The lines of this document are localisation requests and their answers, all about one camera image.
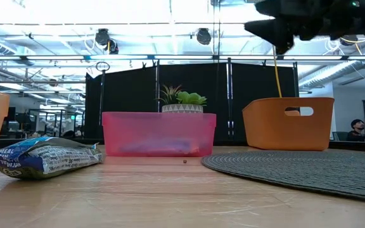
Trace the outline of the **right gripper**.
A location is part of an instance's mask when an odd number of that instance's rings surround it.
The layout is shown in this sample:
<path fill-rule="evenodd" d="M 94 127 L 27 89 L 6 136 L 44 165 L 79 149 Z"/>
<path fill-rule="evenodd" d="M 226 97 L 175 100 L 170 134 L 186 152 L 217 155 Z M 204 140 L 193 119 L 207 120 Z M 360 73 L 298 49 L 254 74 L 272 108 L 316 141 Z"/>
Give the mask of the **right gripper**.
<path fill-rule="evenodd" d="M 300 25 L 299 19 L 295 15 L 281 15 L 274 19 L 246 22 L 244 29 L 271 43 L 276 54 L 285 54 L 294 45 L 293 37 Z M 311 40 L 315 36 L 328 36 L 331 40 L 347 35 L 365 36 L 365 11 L 340 11 L 314 16 L 298 28 L 296 35 L 303 41 Z"/>

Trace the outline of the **dark blue granola bar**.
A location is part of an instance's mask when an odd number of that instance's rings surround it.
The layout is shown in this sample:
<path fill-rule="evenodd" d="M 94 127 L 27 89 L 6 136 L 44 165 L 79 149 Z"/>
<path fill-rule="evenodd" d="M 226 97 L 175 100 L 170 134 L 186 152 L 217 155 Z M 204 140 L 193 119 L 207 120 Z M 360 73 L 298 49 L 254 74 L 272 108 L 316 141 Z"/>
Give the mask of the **dark blue granola bar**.
<path fill-rule="evenodd" d="M 97 145 L 62 137 L 34 137 L 0 149 L 0 172 L 17 179 L 42 180 L 103 163 Z"/>

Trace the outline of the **black ceiling fixture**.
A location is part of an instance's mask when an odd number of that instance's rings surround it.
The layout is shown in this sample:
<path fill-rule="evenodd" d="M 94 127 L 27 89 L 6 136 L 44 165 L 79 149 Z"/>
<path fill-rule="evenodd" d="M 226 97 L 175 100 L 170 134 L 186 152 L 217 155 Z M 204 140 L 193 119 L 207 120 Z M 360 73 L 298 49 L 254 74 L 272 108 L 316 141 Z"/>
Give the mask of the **black ceiling fixture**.
<path fill-rule="evenodd" d="M 208 46 L 212 40 L 212 37 L 207 28 L 199 28 L 196 34 L 196 40 L 199 44 Z"/>
<path fill-rule="evenodd" d="M 107 28 L 99 28 L 95 35 L 95 43 L 107 54 L 118 54 L 118 44 L 112 39 Z"/>

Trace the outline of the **succulent in white patterned pot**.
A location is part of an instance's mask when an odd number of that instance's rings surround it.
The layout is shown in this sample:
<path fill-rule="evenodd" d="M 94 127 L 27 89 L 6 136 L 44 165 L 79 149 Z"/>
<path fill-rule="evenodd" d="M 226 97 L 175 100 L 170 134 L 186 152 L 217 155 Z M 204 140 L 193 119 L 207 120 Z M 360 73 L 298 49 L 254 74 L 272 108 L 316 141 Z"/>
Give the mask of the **succulent in white patterned pot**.
<path fill-rule="evenodd" d="M 189 93 L 179 86 L 162 86 L 160 97 L 157 100 L 161 104 L 163 113 L 203 113 L 203 107 L 207 105 L 207 98 L 198 93 Z"/>

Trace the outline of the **person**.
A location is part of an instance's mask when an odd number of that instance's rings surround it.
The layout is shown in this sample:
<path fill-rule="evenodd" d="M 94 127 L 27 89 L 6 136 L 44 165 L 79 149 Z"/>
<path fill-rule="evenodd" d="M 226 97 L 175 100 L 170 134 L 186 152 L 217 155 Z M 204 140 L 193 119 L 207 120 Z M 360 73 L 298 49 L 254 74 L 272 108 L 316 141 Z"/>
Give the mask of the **person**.
<path fill-rule="evenodd" d="M 350 123 L 352 130 L 347 134 L 347 141 L 365 142 L 365 124 L 360 119 L 355 119 Z"/>

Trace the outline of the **grey round woven placemat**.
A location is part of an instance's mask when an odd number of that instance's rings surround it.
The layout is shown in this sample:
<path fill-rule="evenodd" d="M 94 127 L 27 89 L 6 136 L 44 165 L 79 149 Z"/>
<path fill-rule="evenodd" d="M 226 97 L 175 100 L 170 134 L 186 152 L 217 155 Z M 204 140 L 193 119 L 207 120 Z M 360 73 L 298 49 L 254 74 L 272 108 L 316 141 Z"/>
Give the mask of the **grey round woven placemat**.
<path fill-rule="evenodd" d="M 362 151 L 244 151 L 205 156 L 201 163 L 252 181 L 365 201 Z"/>

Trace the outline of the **pink-red translucent plastic bin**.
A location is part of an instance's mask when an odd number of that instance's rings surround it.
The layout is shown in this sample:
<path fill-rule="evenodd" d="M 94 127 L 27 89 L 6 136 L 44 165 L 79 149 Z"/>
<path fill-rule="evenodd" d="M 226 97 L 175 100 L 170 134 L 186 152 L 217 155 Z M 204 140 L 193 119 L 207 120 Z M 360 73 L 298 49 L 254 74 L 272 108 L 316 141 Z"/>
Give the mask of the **pink-red translucent plastic bin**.
<path fill-rule="evenodd" d="M 141 156 L 120 153 L 118 148 L 149 139 L 186 139 L 199 145 L 198 153 L 173 157 L 203 157 L 212 153 L 217 120 L 213 113 L 108 111 L 102 119 L 108 156 Z"/>

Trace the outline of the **black room divider panel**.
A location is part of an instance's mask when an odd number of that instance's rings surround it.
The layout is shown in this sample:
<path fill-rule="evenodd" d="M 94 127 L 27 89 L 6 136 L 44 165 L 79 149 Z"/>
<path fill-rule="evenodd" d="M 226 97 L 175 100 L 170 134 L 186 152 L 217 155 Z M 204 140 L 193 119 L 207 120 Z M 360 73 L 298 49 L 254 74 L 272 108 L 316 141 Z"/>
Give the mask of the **black room divider panel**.
<path fill-rule="evenodd" d="M 263 98 L 298 96 L 293 67 L 206 63 L 160 65 L 106 73 L 103 111 L 158 112 L 162 86 L 179 86 L 207 98 L 206 113 L 217 115 L 216 145 L 244 144 L 242 109 Z M 84 137 L 101 139 L 101 76 L 86 75 Z"/>

